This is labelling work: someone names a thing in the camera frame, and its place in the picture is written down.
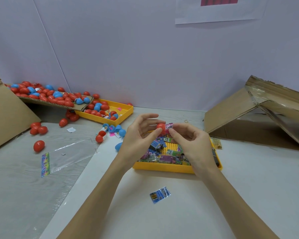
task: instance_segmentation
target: clear plastic bag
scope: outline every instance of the clear plastic bag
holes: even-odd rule
[[[92,157],[95,152],[96,147],[91,140],[78,139],[72,144],[45,153],[41,160],[41,177]]]

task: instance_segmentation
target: paper poster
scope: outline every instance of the paper poster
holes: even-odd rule
[[[268,0],[176,0],[175,24],[262,18]]]

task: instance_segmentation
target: yellow tray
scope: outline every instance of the yellow tray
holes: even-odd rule
[[[163,148],[162,153],[166,153],[167,149],[172,149],[177,151],[177,144],[166,142],[166,148]],[[219,162],[218,168],[223,169],[222,163],[219,160],[216,149],[215,154]],[[190,165],[178,165],[178,164],[165,164],[165,163],[155,163],[155,162],[136,162],[133,165],[133,169],[143,169],[143,170],[155,170],[155,171],[166,171],[166,172],[177,172],[177,173],[187,173],[194,174],[193,168]]]
[[[129,115],[131,115],[133,113],[133,106],[130,105],[126,105],[126,104],[122,104],[122,103],[118,103],[118,102],[114,102],[114,101],[107,101],[107,100],[103,100],[103,99],[99,99],[99,101],[106,101],[109,106],[110,106],[110,110],[111,111],[116,111],[116,113],[119,115],[119,118],[117,118],[115,121],[103,118],[103,117],[98,117],[95,115],[91,115],[89,113],[85,113],[85,112],[80,112],[75,110],[75,113],[78,114],[80,117],[92,120],[92,121],[96,121],[96,122],[100,122],[100,123],[107,123],[109,125],[114,125],[117,126],[118,124],[120,124],[122,121],[124,121],[126,118],[128,118]]]

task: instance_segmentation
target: red picture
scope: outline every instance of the red picture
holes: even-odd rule
[[[238,3],[238,0],[201,0],[200,6],[222,5],[222,4],[234,4]]]

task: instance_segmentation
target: hand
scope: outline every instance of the hand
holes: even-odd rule
[[[115,158],[118,163],[124,166],[126,171],[146,153],[152,141],[161,134],[162,129],[156,129],[156,125],[166,122],[150,119],[156,117],[158,114],[141,114],[128,127],[120,151]]]
[[[168,131],[173,139],[182,146],[186,158],[190,161],[198,177],[201,178],[209,169],[217,168],[207,132],[186,123],[174,123],[173,128]],[[180,134],[187,135],[191,139],[186,140]]]

